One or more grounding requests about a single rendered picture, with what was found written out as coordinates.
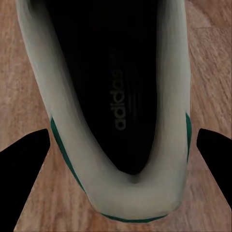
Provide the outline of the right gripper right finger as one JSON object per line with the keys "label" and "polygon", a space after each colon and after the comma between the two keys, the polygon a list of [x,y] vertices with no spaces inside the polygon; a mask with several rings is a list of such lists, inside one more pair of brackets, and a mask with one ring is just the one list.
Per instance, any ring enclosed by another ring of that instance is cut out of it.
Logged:
{"label": "right gripper right finger", "polygon": [[232,140],[201,128],[196,146],[232,209]]}

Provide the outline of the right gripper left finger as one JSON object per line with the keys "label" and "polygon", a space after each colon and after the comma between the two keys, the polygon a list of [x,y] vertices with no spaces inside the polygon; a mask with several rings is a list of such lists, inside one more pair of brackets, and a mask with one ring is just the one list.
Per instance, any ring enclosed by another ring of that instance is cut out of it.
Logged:
{"label": "right gripper left finger", "polygon": [[0,232],[13,232],[49,148],[43,129],[0,152]]}

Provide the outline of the gym shoe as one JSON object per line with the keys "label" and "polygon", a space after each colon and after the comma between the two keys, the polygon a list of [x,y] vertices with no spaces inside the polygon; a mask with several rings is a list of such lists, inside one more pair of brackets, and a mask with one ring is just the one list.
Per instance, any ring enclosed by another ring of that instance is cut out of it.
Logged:
{"label": "gym shoe", "polygon": [[181,206],[191,141],[185,0],[15,0],[60,151],[93,208]]}

